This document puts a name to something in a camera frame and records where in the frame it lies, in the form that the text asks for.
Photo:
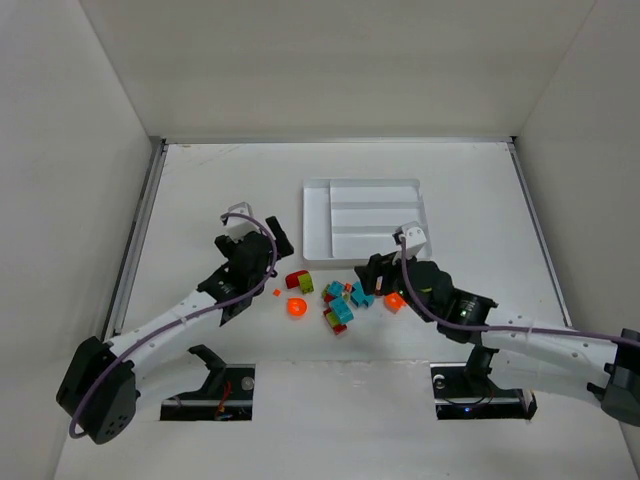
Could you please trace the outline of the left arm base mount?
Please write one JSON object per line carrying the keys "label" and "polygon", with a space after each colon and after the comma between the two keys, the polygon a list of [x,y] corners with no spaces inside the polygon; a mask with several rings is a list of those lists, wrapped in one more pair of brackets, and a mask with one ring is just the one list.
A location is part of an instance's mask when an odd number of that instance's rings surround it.
{"label": "left arm base mount", "polygon": [[160,421],[251,421],[255,389],[255,364],[228,364],[204,345],[189,353],[198,357],[208,375],[197,390],[186,391],[161,404]]}

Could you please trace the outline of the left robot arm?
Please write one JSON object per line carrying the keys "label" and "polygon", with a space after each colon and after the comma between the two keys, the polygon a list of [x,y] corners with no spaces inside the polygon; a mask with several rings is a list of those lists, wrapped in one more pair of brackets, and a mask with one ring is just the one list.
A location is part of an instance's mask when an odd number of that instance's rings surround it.
{"label": "left robot arm", "polygon": [[226,261],[185,299],[135,330],[77,347],[56,394],[70,438],[105,444],[138,409],[221,384],[227,365],[206,335],[247,310],[276,277],[276,263],[294,252],[274,216],[259,222],[232,211],[221,220],[226,232],[215,245]]}

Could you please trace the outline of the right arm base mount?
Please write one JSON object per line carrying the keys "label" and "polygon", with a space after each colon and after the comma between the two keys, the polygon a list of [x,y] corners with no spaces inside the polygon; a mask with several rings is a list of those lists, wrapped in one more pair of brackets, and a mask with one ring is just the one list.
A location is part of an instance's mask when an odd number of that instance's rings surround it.
{"label": "right arm base mount", "polygon": [[465,363],[431,363],[436,417],[445,420],[530,421],[537,412],[535,395],[501,389],[490,378],[495,349],[475,346]]}

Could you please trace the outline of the red slope lego brick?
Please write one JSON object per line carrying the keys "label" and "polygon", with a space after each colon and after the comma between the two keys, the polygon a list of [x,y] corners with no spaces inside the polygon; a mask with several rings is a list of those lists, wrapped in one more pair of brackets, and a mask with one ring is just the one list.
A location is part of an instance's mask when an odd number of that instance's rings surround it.
{"label": "red slope lego brick", "polygon": [[346,330],[347,330],[347,325],[346,325],[346,324],[343,324],[343,323],[341,322],[341,320],[340,320],[340,323],[341,323],[341,326],[340,326],[340,327],[336,328],[335,330],[332,330],[332,329],[331,329],[331,330],[333,331],[333,333],[334,333],[336,336],[340,335],[341,333],[343,333],[344,331],[346,331]]}

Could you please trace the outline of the green square lego brick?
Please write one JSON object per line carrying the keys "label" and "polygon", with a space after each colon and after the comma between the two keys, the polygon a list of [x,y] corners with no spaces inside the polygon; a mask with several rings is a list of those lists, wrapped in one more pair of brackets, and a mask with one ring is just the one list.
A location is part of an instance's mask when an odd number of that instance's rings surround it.
{"label": "green square lego brick", "polygon": [[302,294],[310,294],[314,291],[313,279],[310,273],[299,275],[298,282]]}

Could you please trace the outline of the teal square lego brick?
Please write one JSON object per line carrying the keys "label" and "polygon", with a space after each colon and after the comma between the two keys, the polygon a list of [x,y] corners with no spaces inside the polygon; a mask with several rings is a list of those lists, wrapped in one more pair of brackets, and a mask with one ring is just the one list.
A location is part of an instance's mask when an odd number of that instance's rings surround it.
{"label": "teal square lego brick", "polygon": [[343,297],[336,297],[331,300],[329,302],[329,308],[342,325],[354,319],[354,314]]}

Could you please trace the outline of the red arch lego brick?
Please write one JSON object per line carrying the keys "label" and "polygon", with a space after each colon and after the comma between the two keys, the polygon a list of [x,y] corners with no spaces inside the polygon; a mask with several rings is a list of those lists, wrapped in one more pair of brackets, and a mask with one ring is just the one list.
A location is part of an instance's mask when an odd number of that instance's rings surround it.
{"label": "red arch lego brick", "polygon": [[299,270],[296,272],[292,272],[285,277],[285,285],[287,289],[294,289],[300,287],[300,277],[302,275],[306,275],[308,273],[307,270]]}

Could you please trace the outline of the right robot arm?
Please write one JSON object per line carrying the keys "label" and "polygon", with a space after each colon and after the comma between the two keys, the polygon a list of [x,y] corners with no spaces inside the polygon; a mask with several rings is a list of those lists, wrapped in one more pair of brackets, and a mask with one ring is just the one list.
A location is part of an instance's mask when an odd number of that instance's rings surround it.
{"label": "right robot arm", "polygon": [[639,333],[553,328],[461,290],[433,261],[375,254],[354,272],[365,293],[397,293],[448,340],[470,344],[469,377],[501,389],[578,399],[609,417],[639,423]]}

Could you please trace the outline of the teal rounded lego brick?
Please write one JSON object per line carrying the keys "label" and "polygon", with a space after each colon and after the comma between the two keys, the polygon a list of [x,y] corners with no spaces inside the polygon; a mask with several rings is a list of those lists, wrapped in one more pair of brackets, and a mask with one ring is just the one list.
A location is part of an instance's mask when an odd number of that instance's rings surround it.
{"label": "teal rounded lego brick", "polygon": [[331,282],[326,288],[326,295],[331,299],[341,297],[345,291],[345,285],[338,281]]}

